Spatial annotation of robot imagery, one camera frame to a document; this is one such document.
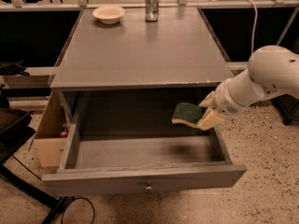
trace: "green sponge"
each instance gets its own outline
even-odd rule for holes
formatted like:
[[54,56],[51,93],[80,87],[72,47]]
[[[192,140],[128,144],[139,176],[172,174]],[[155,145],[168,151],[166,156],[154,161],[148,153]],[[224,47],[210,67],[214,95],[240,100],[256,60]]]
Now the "green sponge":
[[202,117],[202,107],[189,103],[178,103],[172,117],[172,123],[183,123],[197,128],[196,124]]

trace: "brown box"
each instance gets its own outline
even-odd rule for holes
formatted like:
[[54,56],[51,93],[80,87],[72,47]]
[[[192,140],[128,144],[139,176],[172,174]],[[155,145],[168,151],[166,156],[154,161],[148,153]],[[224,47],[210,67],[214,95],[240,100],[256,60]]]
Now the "brown box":
[[56,92],[52,92],[36,131],[34,144],[42,167],[59,166],[63,156],[66,138],[60,137],[64,122],[61,102]]

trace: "soda can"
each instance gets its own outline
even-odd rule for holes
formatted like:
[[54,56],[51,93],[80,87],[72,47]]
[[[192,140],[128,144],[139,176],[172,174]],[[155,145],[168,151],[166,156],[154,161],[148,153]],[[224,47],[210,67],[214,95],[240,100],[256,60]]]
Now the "soda can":
[[146,21],[157,21],[159,17],[159,0],[145,0]]

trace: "terrazzo floor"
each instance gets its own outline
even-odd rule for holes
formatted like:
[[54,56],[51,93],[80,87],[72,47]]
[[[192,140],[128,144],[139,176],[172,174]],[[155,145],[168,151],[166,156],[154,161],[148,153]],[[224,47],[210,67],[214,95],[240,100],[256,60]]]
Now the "terrazzo floor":
[[[36,128],[46,102],[11,104],[35,110],[31,126]],[[299,223],[299,122],[284,126],[278,110],[264,102],[228,118],[221,132],[233,162],[248,168],[234,187],[88,196],[95,208],[94,223]],[[30,141],[15,156],[39,176],[54,171],[40,167]],[[5,166],[52,195],[15,160],[8,160]],[[0,223],[41,223],[49,211],[0,178]],[[64,213],[64,223],[91,223],[92,219],[92,209],[84,200],[75,201]],[[61,217],[55,223],[62,223]]]

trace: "bowl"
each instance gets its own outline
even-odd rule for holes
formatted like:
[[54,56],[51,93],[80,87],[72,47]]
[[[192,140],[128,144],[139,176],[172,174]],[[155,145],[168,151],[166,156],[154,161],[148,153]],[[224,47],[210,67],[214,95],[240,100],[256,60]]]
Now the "bowl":
[[123,7],[114,5],[101,6],[93,11],[94,17],[107,25],[119,22],[124,13],[125,9]]

